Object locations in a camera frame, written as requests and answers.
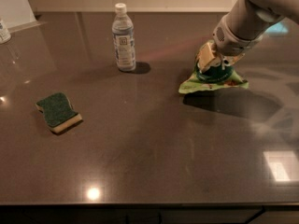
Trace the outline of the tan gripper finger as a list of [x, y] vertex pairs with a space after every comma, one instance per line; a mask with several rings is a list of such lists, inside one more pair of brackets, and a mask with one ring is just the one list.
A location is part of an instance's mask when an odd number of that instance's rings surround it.
[[221, 57], [221, 69], [225, 70], [225, 69], [227, 69], [228, 67], [231, 67], [231, 66], [232, 65], [231, 65], [229, 59], [226, 56], [222, 56]]
[[211, 66], [216, 66], [220, 63], [220, 57], [216, 51], [213, 42], [206, 42], [197, 56], [198, 67], [202, 73], [205, 73]]

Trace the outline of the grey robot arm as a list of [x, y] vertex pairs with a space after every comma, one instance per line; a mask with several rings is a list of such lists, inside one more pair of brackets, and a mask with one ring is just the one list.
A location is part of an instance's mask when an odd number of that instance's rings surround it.
[[284, 18], [299, 23], [299, 0], [237, 0], [200, 49], [196, 61], [202, 73], [225, 60], [235, 63], [258, 44], [263, 33]]

